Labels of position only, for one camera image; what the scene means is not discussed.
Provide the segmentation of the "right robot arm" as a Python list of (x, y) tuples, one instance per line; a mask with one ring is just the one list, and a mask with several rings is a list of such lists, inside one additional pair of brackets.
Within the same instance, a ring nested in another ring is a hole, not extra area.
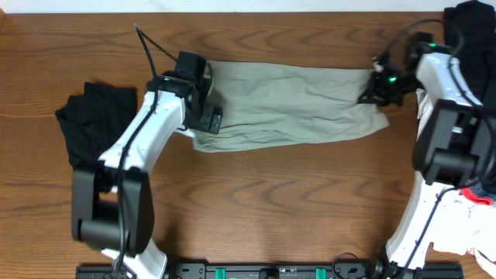
[(458, 46), (428, 33), (408, 38), (405, 68), (388, 52), (374, 62), (362, 104), (400, 105), (414, 92), (418, 132), (415, 183), (405, 213), (371, 278), (460, 278), (457, 265), (426, 263), (429, 249), (475, 256), (495, 272), (495, 116), (472, 94), (460, 72)]

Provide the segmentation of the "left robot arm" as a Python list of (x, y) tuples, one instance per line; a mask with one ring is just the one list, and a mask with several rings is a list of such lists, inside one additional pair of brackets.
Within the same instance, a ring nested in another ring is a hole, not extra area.
[(112, 265), (78, 267), (77, 278), (163, 278), (167, 256), (152, 239), (150, 175), (175, 132), (218, 134), (223, 109), (208, 100), (211, 64), (188, 51), (175, 68), (153, 74), (135, 118), (94, 164), (74, 169), (72, 236), (112, 258)]

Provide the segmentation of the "khaki green shorts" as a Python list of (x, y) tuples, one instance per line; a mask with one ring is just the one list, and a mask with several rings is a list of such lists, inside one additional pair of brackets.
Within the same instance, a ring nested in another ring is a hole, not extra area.
[(370, 72), (363, 69), (296, 67), (212, 61), (208, 100), (223, 117), (216, 135), (196, 132), (204, 153), (256, 150), (300, 143), (356, 140), (388, 127), (376, 105), (357, 99)]

